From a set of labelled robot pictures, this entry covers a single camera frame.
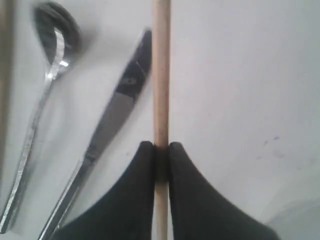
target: wooden dowel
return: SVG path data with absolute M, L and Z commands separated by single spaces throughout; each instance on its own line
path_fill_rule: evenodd
M 167 148 L 169 144 L 169 78 L 171 0 L 153 0 L 152 75 L 154 144 L 156 146 L 155 214 L 157 239 L 168 235 Z

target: metal spoon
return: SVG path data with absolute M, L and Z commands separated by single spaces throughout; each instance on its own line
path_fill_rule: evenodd
M 31 124 L 27 130 L 14 184 L 1 216 L 0 234 L 6 233 L 11 227 L 26 190 L 26 170 L 38 123 L 52 85 L 57 77 L 62 76 L 70 68 L 81 47 L 79 27 L 71 15 L 59 4 L 47 2 L 36 5 L 34 21 L 50 69 L 45 75 L 42 95 L 31 116 Z

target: white surface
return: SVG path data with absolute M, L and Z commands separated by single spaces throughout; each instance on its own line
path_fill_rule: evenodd
M 32 25 L 33 1 L 17 2 L 0 206 L 11 187 L 45 71 Z M 12 232 L 1 240 L 37 238 L 138 35 L 151 25 L 151 0 L 59 2 L 89 35 L 86 52 L 54 86 L 41 119 L 27 193 Z M 172 0 L 170 140 L 182 142 L 210 183 L 261 221 L 277 214 L 274 202 L 280 208 L 294 200 L 277 198 L 285 189 L 296 190 L 295 196 L 318 191 L 317 181 L 298 189 L 290 184 L 320 170 L 319 11 L 317 0 Z M 150 80 L 68 220 L 110 189 L 140 141 L 152 141 L 152 107 Z

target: silverware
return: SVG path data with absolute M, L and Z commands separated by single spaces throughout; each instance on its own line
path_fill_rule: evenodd
M 78 162 L 38 240 L 49 240 L 75 200 L 83 182 L 133 110 L 151 68 L 152 34 L 146 30 L 106 106 L 81 161 Z
M 52 2 L 37 5 L 34 8 L 34 21 L 50 70 L 45 75 L 42 95 L 31 116 L 32 120 L 27 130 L 14 184 L 1 216 L 0 234 L 6 233 L 11 227 L 26 190 L 28 163 L 37 135 L 38 123 L 53 82 L 70 68 L 80 49 L 79 28 L 62 6 Z

